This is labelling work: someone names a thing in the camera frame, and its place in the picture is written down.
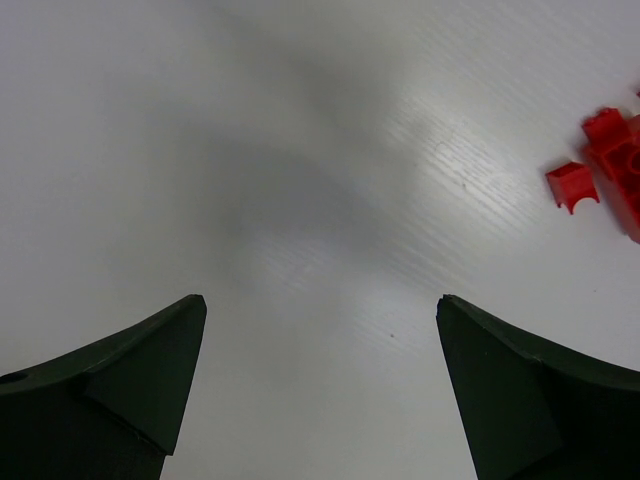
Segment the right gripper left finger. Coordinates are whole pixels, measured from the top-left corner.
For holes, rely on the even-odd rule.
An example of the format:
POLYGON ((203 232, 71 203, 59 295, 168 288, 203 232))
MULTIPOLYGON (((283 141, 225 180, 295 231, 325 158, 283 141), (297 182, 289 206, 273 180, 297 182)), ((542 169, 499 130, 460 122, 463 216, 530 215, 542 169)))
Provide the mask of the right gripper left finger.
POLYGON ((1 378, 4 479, 157 479, 174 454, 206 319, 188 295, 1 378))

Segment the small red lego brick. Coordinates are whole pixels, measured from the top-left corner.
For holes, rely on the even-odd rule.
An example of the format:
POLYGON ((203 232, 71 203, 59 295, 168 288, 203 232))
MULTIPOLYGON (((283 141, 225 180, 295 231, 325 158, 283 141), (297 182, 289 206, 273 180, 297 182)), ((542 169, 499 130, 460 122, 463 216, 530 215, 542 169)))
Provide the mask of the small red lego brick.
POLYGON ((574 214, 576 206, 585 199, 600 203, 592 171, 583 163, 566 162, 548 171, 545 178, 557 207, 565 207, 570 215, 574 214))

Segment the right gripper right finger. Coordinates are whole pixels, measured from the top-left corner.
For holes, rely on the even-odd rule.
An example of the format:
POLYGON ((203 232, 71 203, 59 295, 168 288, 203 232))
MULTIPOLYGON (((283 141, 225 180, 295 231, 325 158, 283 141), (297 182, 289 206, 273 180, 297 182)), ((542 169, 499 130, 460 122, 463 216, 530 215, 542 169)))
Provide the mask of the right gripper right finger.
POLYGON ((638 372, 454 295, 436 322, 478 478, 638 478, 638 372))

